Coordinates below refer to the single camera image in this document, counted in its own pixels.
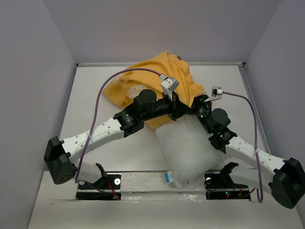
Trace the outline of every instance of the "yellow shirt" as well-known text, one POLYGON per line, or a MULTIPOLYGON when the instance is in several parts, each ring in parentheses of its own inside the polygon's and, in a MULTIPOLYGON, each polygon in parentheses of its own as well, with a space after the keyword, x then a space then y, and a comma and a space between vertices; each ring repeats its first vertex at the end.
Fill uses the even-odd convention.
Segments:
MULTIPOLYGON (((194 83, 189 65, 185 61, 179 60, 177 55, 169 54, 169 52, 162 52, 149 60, 139 62, 128 68, 148 68, 163 73, 166 77, 174 77, 180 83, 175 92, 178 94, 180 101, 189 107, 191 107, 194 97, 205 93, 200 84, 194 83)), ((144 89, 154 90, 157 94, 157 99, 161 99, 161 82, 154 73, 132 71, 114 78, 102 93, 113 104, 125 108, 144 89)), ((154 130, 169 121, 171 121, 170 118, 165 115, 145 123, 154 130)))

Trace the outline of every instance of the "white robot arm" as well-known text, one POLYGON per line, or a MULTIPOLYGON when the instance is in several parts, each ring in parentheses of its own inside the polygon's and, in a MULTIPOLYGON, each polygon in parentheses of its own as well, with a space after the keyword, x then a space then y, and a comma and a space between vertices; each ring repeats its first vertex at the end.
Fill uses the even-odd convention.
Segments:
MULTIPOLYGON (((214 91, 215 98, 200 95, 194 99, 192 107, 189 108, 180 102, 174 92, 179 83, 174 78, 167 78, 164 75, 161 75, 160 79, 163 80, 161 83, 163 99, 156 100, 154 91, 143 90, 130 106, 96 127, 91 135, 87 131, 61 141, 57 137, 50 139, 44 161, 53 182, 62 184, 75 178, 77 181, 87 181, 99 188, 98 184, 107 179, 107 173, 102 166, 79 164, 88 136, 90 141, 85 153, 108 142, 127 137, 141 130, 144 121, 162 115, 168 115, 172 120, 176 120, 185 114, 195 114, 205 130, 213 134, 209 140, 215 149, 257 168, 254 147, 227 128, 230 120, 224 110, 217 108, 212 111, 211 101, 219 99, 222 95, 220 88, 214 91)), ((284 160, 262 150, 258 151, 258 155, 264 191, 271 194, 284 207, 293 208, 305 194, 305 173, 301 164, 293 158, 284 160)), ((222 172, 235 184, 259 188, 256 169, 240 168, 234 164, 224 168, 222 172)))

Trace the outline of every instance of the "white table surface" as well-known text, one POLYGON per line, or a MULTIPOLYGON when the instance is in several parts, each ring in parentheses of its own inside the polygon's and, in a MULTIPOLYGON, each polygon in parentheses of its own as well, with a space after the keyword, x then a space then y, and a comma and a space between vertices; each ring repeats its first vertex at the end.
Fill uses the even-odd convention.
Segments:
MULTIPOLYGON (((64 120, 61 138, 89 129, 97 92, 104 80, 123 67, 78 68, 64 120)), ((237 66, 191 66, 191 73, 210 93, 212 86, 246 96, 237 66)), ((227 111, 230 129, 249 143, 254 143, 253 117, 248 104, 238 98, 223 96, 214 107, 227 111)), ((101 98, 97 124, 120 109, 101 98)), ((259 136, 259 148, 263 148, 259 136)), ((85 157, 86 162, 101 163, 107 171, 168 170, 149 128, 119 141, 111 142, 85 157)), ((76 184, 71 180, 54 185, 45 172, 29 229, 301 229, 296 209, 280 206, 265 194, 259 204, 252 195, 247 200, 195 201, 78 201, 76 184)))
POLYGON ((302 229, 296 209, 265 201, 88 201, 73 180, 54 185, 44 172, 29 229, 302 229))

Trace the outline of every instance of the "light gray wall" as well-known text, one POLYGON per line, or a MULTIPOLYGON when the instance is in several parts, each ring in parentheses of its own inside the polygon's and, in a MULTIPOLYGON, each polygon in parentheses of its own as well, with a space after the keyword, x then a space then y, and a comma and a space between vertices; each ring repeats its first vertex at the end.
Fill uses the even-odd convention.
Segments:
POLYGON ((280 0, 44 0, 77 63, 245 62, 280 0))
MULTIPOLYGON (((305 1, 283 0, 246 64, 274 155, 305 168, 305 1)), ((297 205, 305 226, 305 198, 297 205)))
POLYGON ((0 0, 0 228, 27 228, 75 63, 41 0, 0 0))

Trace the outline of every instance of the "purple cable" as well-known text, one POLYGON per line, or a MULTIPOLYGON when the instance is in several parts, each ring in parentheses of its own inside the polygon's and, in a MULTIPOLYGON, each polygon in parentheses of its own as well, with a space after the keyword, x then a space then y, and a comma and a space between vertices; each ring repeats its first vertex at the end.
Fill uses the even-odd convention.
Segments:
POLYGON ((262 181, 262 169, 261 169, 261 163, 259 161, 259 155, 258 155, 258 152, 257 152, 257 122, 256 122, 256 115, 255 115, 254 108, 253 108, 250 100, 245 96, 242 96, 242 95, 239 95, 239 94, 234 94, 234 93, 229 93, 229 92, 223 92, 223 94, 228 94, 228 95, 236 96, 236 97, 239 97, 239 98, 243 98, 248 102, 248 104, 251 107, 251 110, 252 110, 252 113, 253 113, 253 118, 254 118, 254 149, 255 149, 255 157, 256 157, 256 162, 257 162, 258 181, 259 181, 259 190, 260 190, 260 191, 258 191, 258 189, 257 189, 256 193, 257 193, 258 202, 262 203, 263 198, 264 198, 264 195, 263 195, 263 181, 262 181))
POLYGON ((110 76, 105 82, 104 84, 101 86, 100 90, 99 90, 99 93, 97 95, 97 98, 96 98, 96 103, 95 103, 95 110, 94 110, 94 117, 93 117, 93 121, 92 121, 92 124, 91 124, 91 128, 90 128, 90 131, 89 131, 89 136, 86 140, 86 143, 84 145, 84 148, 82 149, 82 153, 81 153, 81 157, 80 157, 80 162, 79 162, 79 165, 78 165, 78 169, 77 169, 77 172, 76 172, 76 177, 75 177, 75 183, 79 183, 80 180, 78 180, 78 177, 80 175, 80 170, 81 170, 81 164, 82 164, 82 161, 84 159, 84 156, 85 156, 85 153, 86 153, 86 149, 88 147, 88 144, 90 142, 90 136, 92 135, 93 133, 93 129, 94 129, 94 125, 95 125, 95 122, 96 122, 96 117, 97 117, 97 110, 98 110, 98 107, 99 107, 99 100, 100 100, 100 96, 102 94, 102 91, 104 89, 104 87, 106 86, 106 84, 111 80, 113 79, 115 76, 119 75, 119 74, 122 74, 122 73, 126 73, 126 72, 131 72, 131 71, 147 71, 147 72, 151 72, 151 73, 154 73, 154 74, 157 74, 158 76, 160 76, 161 74, 154 71, 154 70, 151 70, 151 69, 147 69, 147 68, 130 68, 130 69, 125 69, 125 70, 122 70, 112 76, 110 76))

